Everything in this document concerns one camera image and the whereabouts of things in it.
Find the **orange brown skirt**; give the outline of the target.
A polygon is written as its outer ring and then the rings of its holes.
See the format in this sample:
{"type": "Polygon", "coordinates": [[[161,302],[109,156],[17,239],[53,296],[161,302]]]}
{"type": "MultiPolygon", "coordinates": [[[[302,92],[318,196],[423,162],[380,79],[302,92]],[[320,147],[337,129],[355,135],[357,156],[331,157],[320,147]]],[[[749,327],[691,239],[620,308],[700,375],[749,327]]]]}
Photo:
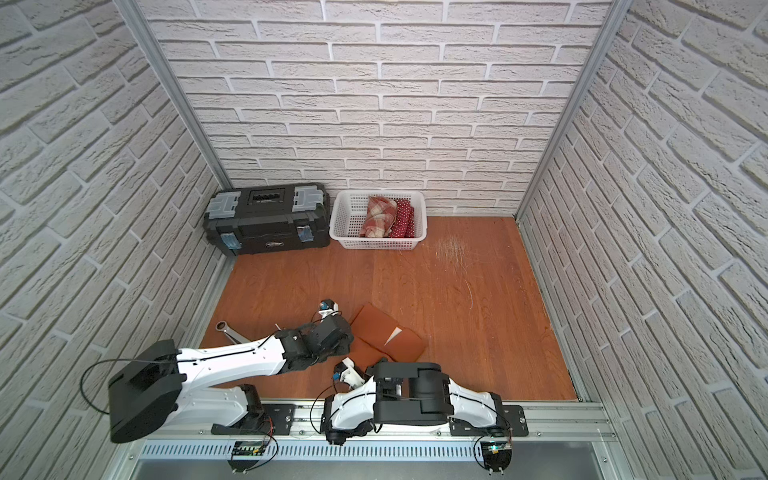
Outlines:
{"type": "Polygon", "coordinates": [[[366,304],[351,321],[354,337],[348,357],[365,372],[382,360],[413,363],[426,350],[426,342],[413,330],[372,304],[366,304]]]}

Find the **red polka dot skirt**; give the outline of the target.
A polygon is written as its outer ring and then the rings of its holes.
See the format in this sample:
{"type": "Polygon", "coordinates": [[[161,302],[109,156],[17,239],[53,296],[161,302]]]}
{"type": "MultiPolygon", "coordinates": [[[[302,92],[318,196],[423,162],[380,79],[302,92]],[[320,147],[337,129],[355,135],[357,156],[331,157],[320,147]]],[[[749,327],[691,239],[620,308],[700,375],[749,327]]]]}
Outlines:
{"type": "Polygon", "coordinates": [[[413,238],[415,236],[415,209],[407,199],[396,200],[395,220],[389,238],[413,238]]]}

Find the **red plaid skirt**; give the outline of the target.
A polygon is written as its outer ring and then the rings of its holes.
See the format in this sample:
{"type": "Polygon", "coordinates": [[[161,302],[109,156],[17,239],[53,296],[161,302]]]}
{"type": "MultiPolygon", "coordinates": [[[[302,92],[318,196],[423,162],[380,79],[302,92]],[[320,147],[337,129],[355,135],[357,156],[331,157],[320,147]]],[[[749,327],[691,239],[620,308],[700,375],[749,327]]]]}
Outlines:
{"type": "Polygon", "coordinates": [[[368,199],[366,218],[361,227],[360,236],[363,238],[386,238],[394,224],[397,215],[395,200],[371,196],[368,199]]]}

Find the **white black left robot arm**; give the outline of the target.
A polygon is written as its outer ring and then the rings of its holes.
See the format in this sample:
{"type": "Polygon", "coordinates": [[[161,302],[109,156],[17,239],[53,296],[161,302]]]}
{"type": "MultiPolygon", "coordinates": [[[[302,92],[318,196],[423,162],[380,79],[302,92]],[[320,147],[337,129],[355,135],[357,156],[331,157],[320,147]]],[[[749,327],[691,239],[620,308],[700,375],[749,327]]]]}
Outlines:
{"type": "Polygon", "coordinates": [[[142,439],[163,428],[207,426],[214,435],[270,432],[251,377],[304,371],[347,355],[354,340],[338,312],[264,339],[224,347],[180,348],[162,340],[108,382],[109,436],[115,444],[142,439]]]}

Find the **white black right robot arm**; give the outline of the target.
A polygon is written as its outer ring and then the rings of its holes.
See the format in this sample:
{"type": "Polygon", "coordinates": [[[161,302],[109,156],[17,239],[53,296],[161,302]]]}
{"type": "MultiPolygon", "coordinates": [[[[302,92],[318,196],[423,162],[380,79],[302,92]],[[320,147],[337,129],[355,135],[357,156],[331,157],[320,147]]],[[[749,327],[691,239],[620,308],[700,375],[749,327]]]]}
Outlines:
{"type": "Polygon", "coordinates": [[[364,437],[383,425],[470,425],[481,436],[511,437],[501,397],[460,386],[436,363],[384,360],[362,371],[349,358],[336,365],[333,380],[349,387],[324,399],[318,420],[310,424],[331,445],[364,437]]]}

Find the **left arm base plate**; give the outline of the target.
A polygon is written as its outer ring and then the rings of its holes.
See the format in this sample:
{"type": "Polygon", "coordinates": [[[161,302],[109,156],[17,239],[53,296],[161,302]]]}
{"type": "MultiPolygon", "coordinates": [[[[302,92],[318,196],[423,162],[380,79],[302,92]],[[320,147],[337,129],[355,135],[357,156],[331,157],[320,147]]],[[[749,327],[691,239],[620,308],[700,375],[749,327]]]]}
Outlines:
{"type": "Polygon", "coordinates": [[[296,404],[263,404],[261,413],[247,413],[232,426],[214,424],[213,435],[288,435],[294,419],[296,404]]]}

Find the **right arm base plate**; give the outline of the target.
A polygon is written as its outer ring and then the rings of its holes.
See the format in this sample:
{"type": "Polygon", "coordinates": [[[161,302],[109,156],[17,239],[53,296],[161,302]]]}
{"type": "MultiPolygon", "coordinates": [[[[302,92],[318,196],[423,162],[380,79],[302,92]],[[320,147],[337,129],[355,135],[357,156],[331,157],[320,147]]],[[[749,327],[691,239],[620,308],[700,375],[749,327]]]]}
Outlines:
{"type": "Polygon", "coordinates": [[[506,427],[509,426],[513,438],[527,437],[529,429],[523,408],[520,405],[504,405],[502,410],[504,420],[500,429],[476,428],[467,421],[451,418],[448,424],[450,435],[452,437],[478,437],[493,433],[495,436],[507,437],[506,427]]]}

